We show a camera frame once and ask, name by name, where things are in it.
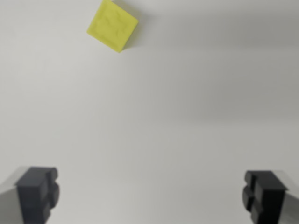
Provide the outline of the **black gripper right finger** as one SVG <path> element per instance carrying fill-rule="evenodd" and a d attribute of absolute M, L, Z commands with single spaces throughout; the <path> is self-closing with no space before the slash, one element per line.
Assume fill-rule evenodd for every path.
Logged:
<path fill-rule="evenodd" d="M 242 202 L 254 224 L 299 222 L 299 185 L 284 171 L 248 170 L 244 180 Z"/>

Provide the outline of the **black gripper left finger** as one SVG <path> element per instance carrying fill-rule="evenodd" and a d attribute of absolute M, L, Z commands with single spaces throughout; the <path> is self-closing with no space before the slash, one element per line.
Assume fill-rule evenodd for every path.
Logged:
<path fill-rule="evenodd" d="M 0 183 L 2 224 L 45 224 L 56 207 L 60 187 L 55 167 L 21 166 Z"/>

